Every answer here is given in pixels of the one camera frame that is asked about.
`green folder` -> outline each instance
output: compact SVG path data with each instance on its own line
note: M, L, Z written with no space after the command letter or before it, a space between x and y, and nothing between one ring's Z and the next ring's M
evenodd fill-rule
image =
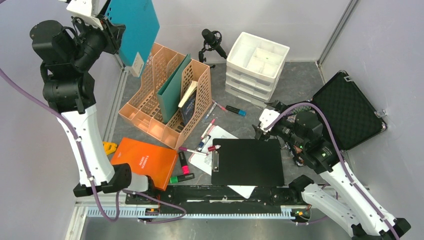
M183 70L189 65L191 60L191 55L187 54L159 91L157 91L157 101L159 102L164 124L167 124L178 111L178 104L181 100Z

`red pen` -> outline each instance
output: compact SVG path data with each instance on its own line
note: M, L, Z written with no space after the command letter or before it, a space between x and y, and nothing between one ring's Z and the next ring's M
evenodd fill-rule
M186 175L190 173L189 166L187 165L186 155L183 151L178 153L179 162L181 163L182 174Z

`orange desk organizer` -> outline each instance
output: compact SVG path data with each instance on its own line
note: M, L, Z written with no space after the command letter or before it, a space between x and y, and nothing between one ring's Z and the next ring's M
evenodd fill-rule
M181 97L191 81L198 82L193 117L183 126L183 118L178 110L167 124L162 123L156 95L184 57L181 53L154 43L141 75L140 89L119 110L119 115L128 123L175 150L184 143L212 103L210 68L192 59L182 72Z

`blue cap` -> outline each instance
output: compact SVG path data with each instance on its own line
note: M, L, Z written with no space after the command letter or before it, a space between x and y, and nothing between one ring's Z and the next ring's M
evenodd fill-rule
M245 111L243 111L243 110L240 110L240 111L238 111L238 115L240 115L240 116L246 116L246 112Z

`orange folder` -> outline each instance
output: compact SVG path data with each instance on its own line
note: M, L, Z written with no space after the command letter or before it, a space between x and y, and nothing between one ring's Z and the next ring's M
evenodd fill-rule
M124 137L110 163L128 163L131 172L150 176L154 186L165 191L177 157L176 150Z

